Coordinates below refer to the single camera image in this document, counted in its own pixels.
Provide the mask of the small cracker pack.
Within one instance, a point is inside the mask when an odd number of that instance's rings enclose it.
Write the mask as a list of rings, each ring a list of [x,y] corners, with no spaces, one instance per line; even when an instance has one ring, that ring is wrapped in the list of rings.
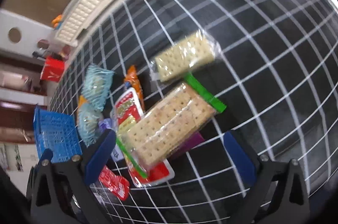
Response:
[[[221,46],[207,32],[198,29],[160,51],[150,62],[150,76],[162,83],[214,62],[221,56]]]

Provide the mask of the black white grid tablecloth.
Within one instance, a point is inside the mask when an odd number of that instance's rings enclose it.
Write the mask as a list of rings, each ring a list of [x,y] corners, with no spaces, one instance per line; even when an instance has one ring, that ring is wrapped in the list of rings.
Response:
[[[297,159],[310,197],[337,178],[337,10],[328,0],[123,0],[76,53],[51,109],[75,114],[92,63],[114,73],[107,112],[130,66],[152,107],[172,86],[150,79],[151,60],[197,29],[222,52],[195,77],[226,110],[202,127],[202,144],[170,162],[172,180],[132,187],[124,202],[92,185],[114,223],[226,223],[248,190],[222,144],[231,129],[259,154]]]

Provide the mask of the red flat snack packet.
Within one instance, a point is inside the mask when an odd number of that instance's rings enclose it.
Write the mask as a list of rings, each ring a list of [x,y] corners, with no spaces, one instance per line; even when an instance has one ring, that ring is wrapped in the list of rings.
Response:
[[[123,176],[115,175],[107,166],[102,169],[99,181],[119,200],[125,201],[129,196],[129,181]]]

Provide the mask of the light blue snack bag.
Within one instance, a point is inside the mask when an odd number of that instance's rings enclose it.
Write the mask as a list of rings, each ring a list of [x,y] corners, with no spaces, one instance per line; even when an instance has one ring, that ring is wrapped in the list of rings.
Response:
[[[105,107],[113,76],[113,71],[101,68],[96,64],[90,64],[86,70],[81,94],[94,109],[100,112]]]
[[[100,137],[99,121],[102,120],[102,113],[92,107],[88,102],[83,103],[77,113],[77,129],[84,145],[89,147],[96,143]]]

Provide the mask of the orange stick snack pack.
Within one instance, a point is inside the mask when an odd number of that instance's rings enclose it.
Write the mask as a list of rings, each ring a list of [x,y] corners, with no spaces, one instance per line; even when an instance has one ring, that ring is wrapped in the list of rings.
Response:
[[[137,70],[134,65],[131,65],[130,68],[128,68],[126,76],[124,77],[124,85],[127,89],[130,87],[134,88],[139,98],[141,108],[144,111],[145,106],[144,106],[143,89],[138,79]]]

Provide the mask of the purple snack bar pack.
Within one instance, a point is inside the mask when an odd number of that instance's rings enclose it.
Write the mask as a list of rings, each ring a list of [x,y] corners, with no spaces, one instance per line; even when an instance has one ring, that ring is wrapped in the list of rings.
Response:
[[[101,134],[108,133],[100,148],[104,155],[110,155],[114,162],[119,162],[124,159],[123,153],[116,143],[117,137],[112,119],[106,118],[98,122],[98,129]]]

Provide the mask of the orange yellow snack pouch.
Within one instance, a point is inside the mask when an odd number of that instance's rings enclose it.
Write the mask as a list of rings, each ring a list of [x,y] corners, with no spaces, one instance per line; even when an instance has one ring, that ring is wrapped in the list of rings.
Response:
[[[80,108],[82,107],[83,104],[85,104],[87,102],[86,98],[83,97],[83,95],[79,96],[79,103],[78,103],[78,108],[77,110],[79,111]]]

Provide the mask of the red white tray snack pack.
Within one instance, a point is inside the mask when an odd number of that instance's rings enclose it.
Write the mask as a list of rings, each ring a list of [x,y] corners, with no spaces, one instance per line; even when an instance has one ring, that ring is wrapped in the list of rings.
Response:
[[[131,180],[137,188],[159,186],[175,177],[168,160],[149,168],[146,166],[146,160],[141,158],[150,150],[144,145],[151,137],[144,131],[145,126],[138,125],[143,115],[138,94],[132,87],[118,98],[111,113],[117,128],[117,145],[124,156]]]

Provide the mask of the large cracker pack green edge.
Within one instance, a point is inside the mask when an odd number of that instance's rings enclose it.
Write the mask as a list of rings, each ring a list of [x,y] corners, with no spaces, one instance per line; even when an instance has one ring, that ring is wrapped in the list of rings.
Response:
[[[214,115],[222,113],[226,105],[210,93],[192,74],[166,94],[142,117],[138,125],[150,134],[141,158],[153,168],[167,159],[195,131]]]

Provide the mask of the purple yellow snack packet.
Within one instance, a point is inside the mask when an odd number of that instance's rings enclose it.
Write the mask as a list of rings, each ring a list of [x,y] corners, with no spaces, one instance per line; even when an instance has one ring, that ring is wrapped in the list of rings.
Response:
[[[199,131],[195,131],[183,144],[181,144],[177,150],[170,156],[170,159],[176,159],[186,152],[190,151],[195,146],[204,142],[203,136]]]

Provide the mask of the oranges on plate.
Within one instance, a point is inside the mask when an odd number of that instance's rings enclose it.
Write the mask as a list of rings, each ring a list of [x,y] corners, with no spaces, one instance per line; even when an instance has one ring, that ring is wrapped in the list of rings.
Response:
[[[55,19],[52,20],[52,27],[54,29],[57,29],[61,25],[62,20],[63,20],[63,15],[58,15]]]

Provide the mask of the blue plastic basket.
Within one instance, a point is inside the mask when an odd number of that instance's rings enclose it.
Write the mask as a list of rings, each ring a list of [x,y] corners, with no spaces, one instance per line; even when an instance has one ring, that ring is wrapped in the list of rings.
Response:
[[[36,107],[33,128],[40,158],[46,149],[53,153],[52,163],[66,162],[72,156],[82,154],[75,122],[71,116]]]

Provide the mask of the red paper bag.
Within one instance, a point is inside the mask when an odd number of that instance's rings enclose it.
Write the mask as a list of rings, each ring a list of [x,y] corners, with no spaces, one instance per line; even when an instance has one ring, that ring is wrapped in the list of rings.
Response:
[[[40,80],[59,82],[65,69],[65,63],[62,60],[54,59],[48,56],[41,71]]]

